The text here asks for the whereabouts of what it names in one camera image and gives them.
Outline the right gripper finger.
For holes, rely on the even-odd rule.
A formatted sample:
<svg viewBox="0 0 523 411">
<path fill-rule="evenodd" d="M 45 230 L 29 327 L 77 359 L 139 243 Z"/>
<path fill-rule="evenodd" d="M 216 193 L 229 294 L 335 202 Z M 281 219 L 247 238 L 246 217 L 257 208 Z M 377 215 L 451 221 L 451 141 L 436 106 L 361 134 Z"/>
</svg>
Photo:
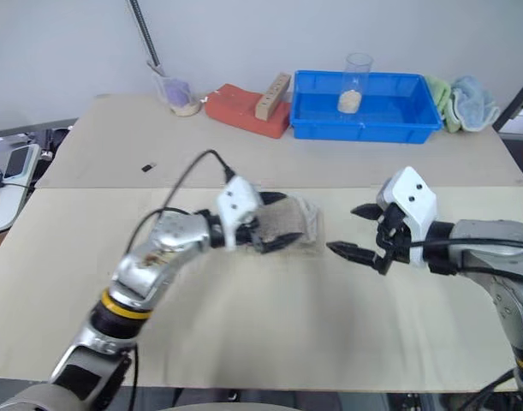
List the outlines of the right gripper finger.
<svg viewBox="0 0 523 411">
<path fill-rule="evenodd" d="M 330 241 L 326 247 L 337 256 L 366 266 L 378 266 L 382 258 L 374 251 L 345 241 Z"/>
<path fill-rule="evenodd" d="M 350 213 L 370 221 L 381 221 L 384 217 L 384 209 L 377 203 L 358 205 Z"/>
</svg>

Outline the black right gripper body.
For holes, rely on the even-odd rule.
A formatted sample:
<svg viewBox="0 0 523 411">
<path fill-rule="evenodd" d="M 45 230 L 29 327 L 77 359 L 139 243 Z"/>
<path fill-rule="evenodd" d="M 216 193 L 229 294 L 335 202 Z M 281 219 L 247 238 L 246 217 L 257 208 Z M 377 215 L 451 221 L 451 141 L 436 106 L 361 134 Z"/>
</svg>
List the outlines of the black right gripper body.
<svg viewBox="0 0 523 411">
<path fill-rule="evenodd" d="M 384 256 L 376 260 L 376 271 L 386 275 L 393 262 L 410 263 L 411 233 L 405 225 L 406 214 L 396 203 L 391 203 L 378 220 L 376 243 L 384 250 Z"/>
</svg>

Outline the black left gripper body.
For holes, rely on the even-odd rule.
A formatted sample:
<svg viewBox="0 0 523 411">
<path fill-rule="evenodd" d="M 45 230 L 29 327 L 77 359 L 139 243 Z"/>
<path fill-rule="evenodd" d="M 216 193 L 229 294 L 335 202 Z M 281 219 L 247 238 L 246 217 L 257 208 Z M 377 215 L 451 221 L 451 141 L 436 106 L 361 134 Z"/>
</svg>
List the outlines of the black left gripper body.
<svg viewBox="0 0 523 411">
<path fill-rule="evenodd" d="M 241 223 L 235 232 L 236 245 L 253 247 L 257 253 L 268 253 L 269 244 L 265 239 L 268 227 L 268 220 L 261 217 L 255 217 L 249 223 Z"/>
</svg>

